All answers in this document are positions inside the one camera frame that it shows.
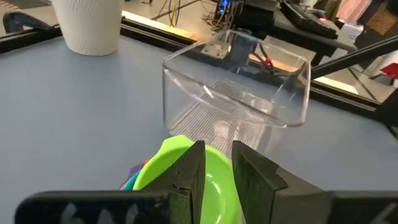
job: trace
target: purple object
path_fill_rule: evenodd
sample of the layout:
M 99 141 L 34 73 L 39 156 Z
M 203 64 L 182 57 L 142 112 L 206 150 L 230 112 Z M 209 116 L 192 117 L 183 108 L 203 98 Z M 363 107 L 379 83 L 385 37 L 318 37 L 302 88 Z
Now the purple object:
M 132 168 L 130 168 L 129 176 L 127 180 L 129 180 L 136 172 L 140 171 L 144 167 L 144 164 L 138 164 Z

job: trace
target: white cup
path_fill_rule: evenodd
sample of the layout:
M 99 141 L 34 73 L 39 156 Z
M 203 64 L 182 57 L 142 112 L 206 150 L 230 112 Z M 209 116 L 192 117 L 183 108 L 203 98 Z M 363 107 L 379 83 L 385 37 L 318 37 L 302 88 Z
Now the white cup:
M 118 49 L 124 0 L 52 0 L 65 42 L 83 55 Z

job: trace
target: green plastic bowl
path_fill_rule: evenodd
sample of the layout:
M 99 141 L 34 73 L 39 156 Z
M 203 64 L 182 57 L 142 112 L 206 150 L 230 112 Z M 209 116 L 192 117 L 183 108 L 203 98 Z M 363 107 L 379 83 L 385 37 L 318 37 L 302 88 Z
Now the green plastic bowl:
M 166 139 L 158 153 L 142 168 L 133 190 L 140 190 L 169 168 L 189 149 L 185 136 Z M 202 224 L 240 224 L 241 209 L 231 162 L 217 149 L 206 146 L 206 179 L 201 206 Z

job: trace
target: light blue table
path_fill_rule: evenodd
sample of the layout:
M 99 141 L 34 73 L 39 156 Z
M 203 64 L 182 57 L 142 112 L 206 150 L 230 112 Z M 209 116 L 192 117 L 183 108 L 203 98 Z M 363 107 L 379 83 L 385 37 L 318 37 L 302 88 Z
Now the light blue table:
M 50 40 L 0 56 L 0 220 L 45 190 L 117 189 L 167 138 L 167 52 L 121 37 L 87 57 Z M 398 141 L 375 121 L 316 101 L 267 156 L 325 189 L 398 190 Z

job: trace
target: transparent plastic bin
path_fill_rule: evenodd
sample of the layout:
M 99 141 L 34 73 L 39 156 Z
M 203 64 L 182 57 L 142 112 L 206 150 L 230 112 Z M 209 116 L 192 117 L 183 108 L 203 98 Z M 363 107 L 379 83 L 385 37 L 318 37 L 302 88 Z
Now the transparent plastic bin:
M 305 121 L 309 63 L 248 34 L 227 30 L 175 52 L 162 66 L 170 134 L 205 140 L 229 158 L 233 140 L 264 151 L 267 128 Z

